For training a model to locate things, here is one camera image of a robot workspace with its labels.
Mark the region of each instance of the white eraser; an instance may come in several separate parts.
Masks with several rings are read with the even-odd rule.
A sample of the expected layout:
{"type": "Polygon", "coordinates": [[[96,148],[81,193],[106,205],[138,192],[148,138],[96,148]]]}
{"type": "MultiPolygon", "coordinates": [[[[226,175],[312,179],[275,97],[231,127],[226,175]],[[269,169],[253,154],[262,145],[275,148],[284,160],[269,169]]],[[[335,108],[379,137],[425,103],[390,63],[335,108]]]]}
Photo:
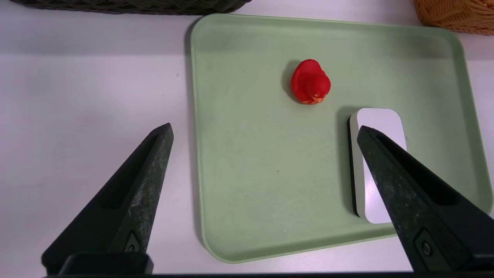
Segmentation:
{"type": "Polygon", "coordinates": [[[352,114],[349,126],[357,214],[373,224],[390,223],[388,211],[357,144],[357,136],[361,126],[368,126],[384,133],[407,150],[400,116],[391,109],[362,108],[352,114]]]}

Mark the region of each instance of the dark gray wicker basket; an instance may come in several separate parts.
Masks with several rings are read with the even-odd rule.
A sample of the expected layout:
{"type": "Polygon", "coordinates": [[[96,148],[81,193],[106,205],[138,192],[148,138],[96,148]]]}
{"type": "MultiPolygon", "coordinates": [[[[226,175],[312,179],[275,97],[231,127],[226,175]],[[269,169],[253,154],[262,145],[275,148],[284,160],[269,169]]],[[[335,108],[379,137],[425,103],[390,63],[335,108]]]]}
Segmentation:
{"type": "Polygon", "coordinates": [[[210,14],[239,9],[251,0],[11,0],[38,9],[104,13],[210,14]]]}

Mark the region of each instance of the tray rim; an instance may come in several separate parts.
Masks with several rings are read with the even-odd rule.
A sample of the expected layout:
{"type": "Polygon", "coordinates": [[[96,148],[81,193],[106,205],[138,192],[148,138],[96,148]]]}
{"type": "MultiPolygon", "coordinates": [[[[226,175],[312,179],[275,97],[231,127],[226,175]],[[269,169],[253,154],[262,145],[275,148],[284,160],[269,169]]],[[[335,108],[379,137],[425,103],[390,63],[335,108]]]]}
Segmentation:
{"type": "Polygon", "coordinates": [[[392,233],[381,235],[381,236],[372,236],[372,237],[367,237],[367,238],[362,238],[362,239],[357,239],[357,240],[351,240],[351,241],[346,241],[343,243],[336,243],[336,244],[330,244],[330,245],[323,245],[323,246],[318,246],[318,247],[312,247],[312,248],[307,248],[307,249],[300,249],[300,250],[295,250],[295,251],[290,251],[290,252],[284,252],[284,253],[277,253],[277,254],[272,254],[272,255],[263,255],[259,257],[252,257],[249,259],[243,259],[243,260],[230,260],[227,258],[223,258],[216,254],[209,245],[205,233],[205,213],[204,213],[204,201],[203,201],[203,186],[202,186],[202,179],[201,179],[201,157],[200,157],[200,152],[199,152],[199,137],[200,133],[198,132],[199,125],[198,125],[198,114],[197,114],[197,85],[196,85],[196,68],[195,68],[195,59],[196,59],[196,54],[195,54],[195,40],[196,36],[200,32],[201,26],[204,24],[207,24],[211,20],[215,20],[216,18],[228,18],[228,17],[243,17],[243,18],[250,18],[250,19],[274,19],[274,20],[290,20],[290,21],[310,21],[310,22],[320,22],[320,23],[337,23],[337,24],[349,24],[349,25],[367,25],[367,26],[375,26],[375,27],[392,27],[392,28],[400,28],[400,29],[410,29],[410,30],[420,30],[420,31],[426,31],[428,33],[438,33],[438,35],[443,36],[443,37],[449,37],[449,40],[451,42],[454,42],[458,46],[458,50],[460,51],[461,57],[458,58],[458,60],[462,63],[462,66],[465,67],[466,69],[466,81],[468,82],[468,93],[471,96],[473,100],[473,111],[475,112],[474,114],[474,120],[475,120],[475,132],[478,133],[479,139],[481,142],[481,150],[482,150],[482,161],[479,161],[485,169],[487,173],[487,178],[490,181],[490,184],[488,186],[489,191],[490,191],[490,203],[489,203],[489,212],[493,210],[493,205],[494,205],[494,196],[493,196],[493,188],[492,188],[492,181],[489,173],[489,169],[487,166],[487,159],[485,155],[485,150],[484,150],[484,142],[482,138],[482,133],[480,131],[480,125],[479,125],[479,120],[478,120],[478,113],[477,113],[477,107],[475,105],[475,98],[473,95],[473,90],[472,90],[472,84],[470,81],[470,75],[468,72],[468,65],[466,63],[466,57],[465,57],[465,51],[463,44],[461,43],[459,37],[457,36],[456,33],[439,28],[439,27],[426,27],[426,26],[416,26],[416,25],[396,25],[396,24],[376,24],[376,23],[369,23],[369,22],[357,22],[357,21],[342,21],[342,20],[325,20],[325,19],[311,19],[311,18],[296,18],[296,17],[279,17],[279,16],[261,16],[261,15],[241,15],[241,14],[210,14],[207,16],[202,17],[199,19],[194,26],[192,27],[192,31],[190,34],[190,53],[191,53],[191,64],[192,64],[192,85],[193,85],[193,101],[194,101],[194,132],[196,135],[196,154],[197,154],[197,175],[198,175],[198,184],[197,186],[199,187],[199,211],[200,211],[200,219],[201,219],[201,238],[204,247],[206,250],[217,260],[224,262],[224,263],[229,263],[229,264],[239,264],[239,263],[245,263],[245,262],[251,262],[251,261],[256,261],[256,260],[262,260],[262,259],[268,259],[268,258],[275,258],[275,257],[281,257],[281,256],[287,256],[287,255],[292,255],[292,254],[298,254],[298,253],[304,253],[304,252],[310,252],[310,251],[315,251],[315,250],[321,250],[321,249],[326,249],[326,248],[332,248],[332,247],[337,247],[337,246],[344,246],[344,245],[349,245],[349,244],[355,244],[359,242],[366,242],[366,241],[371,241],[371,240],[378,240],[378,239],[383,239],[383,238],[390,238],[397,236],[396,231],[393,231],[392,233]]]}

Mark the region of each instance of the orange wicker basket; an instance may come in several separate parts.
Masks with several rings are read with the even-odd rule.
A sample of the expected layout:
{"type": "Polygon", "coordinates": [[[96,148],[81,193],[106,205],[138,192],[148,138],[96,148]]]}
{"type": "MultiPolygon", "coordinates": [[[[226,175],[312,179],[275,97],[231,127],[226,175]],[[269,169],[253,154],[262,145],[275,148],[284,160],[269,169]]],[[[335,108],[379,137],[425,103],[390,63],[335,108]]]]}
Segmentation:
{"type": "Polygon", "coordinates": [[[414,0],[420,21],[455,32],[494,35],[494,0],[414,0]]]}

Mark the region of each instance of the white tabletop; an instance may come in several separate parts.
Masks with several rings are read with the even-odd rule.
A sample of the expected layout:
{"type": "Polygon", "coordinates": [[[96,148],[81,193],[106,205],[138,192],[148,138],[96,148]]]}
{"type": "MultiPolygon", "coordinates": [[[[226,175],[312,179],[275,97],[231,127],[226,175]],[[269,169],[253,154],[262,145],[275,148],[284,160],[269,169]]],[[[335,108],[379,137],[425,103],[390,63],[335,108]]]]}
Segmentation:
{"type": "MultiPolygon", "coordinates": [[[[419,25],[411,0],[254,0],[236,13],[419,25]]],[[[155,273],[407,271],[396,237],[229,265],[198,238],[187,38],[196,16],[108,15],[0,2],[0,277],[43,251],[153,128],[175,141],[148,253],[155,273]]],[[[494,37],[459,35],[494,173],[494,37]]]]}

